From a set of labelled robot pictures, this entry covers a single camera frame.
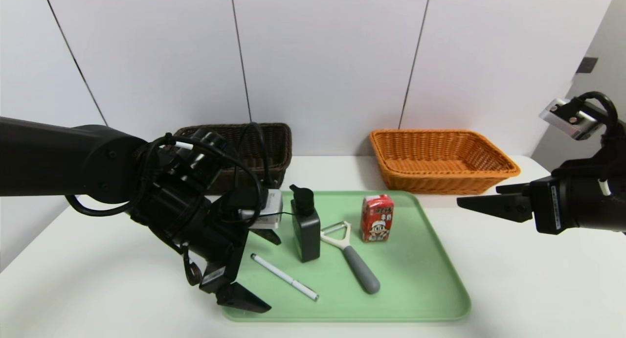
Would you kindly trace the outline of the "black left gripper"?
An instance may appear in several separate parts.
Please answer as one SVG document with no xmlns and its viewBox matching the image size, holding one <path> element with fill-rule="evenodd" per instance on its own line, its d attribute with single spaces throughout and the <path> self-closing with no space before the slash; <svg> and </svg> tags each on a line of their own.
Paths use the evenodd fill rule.
<svg viewBox="0 0 626 338">
<path fill-rule="evenodd" d="M 240 311 L 263 314 L 272 307 L 235 282 L 240 268 L 248 231 L 280 245 L 280 236 L 273 229 L 249 229 L 238 223 L 224 222 L 217 208 L 205 196 L 200 197 L 186 225 L 175 234 L 177 245 L 186 248 L 206 260 L 199 287 L 207 293 L 215 293 L 217 304 Z"/>
</svg>

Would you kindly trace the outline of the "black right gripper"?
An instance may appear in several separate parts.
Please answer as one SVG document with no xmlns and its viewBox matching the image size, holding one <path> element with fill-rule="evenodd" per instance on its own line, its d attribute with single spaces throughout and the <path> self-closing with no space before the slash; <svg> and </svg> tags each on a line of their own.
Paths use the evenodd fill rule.
<svg viewBox="0 0 626 338">
<path fill-rule="evenodd" d="M 530 198 L 523 196 L 528 189 Z M 624 168 L 604 174 L 554 171 L 530 184 L 499 185 L 495 191 L 499 195 L 459 197 L 457 205 L 516 223 L 534 217 L 537 231 L 550 235 L 570 228 L 626 230 Z"/>
</svg>

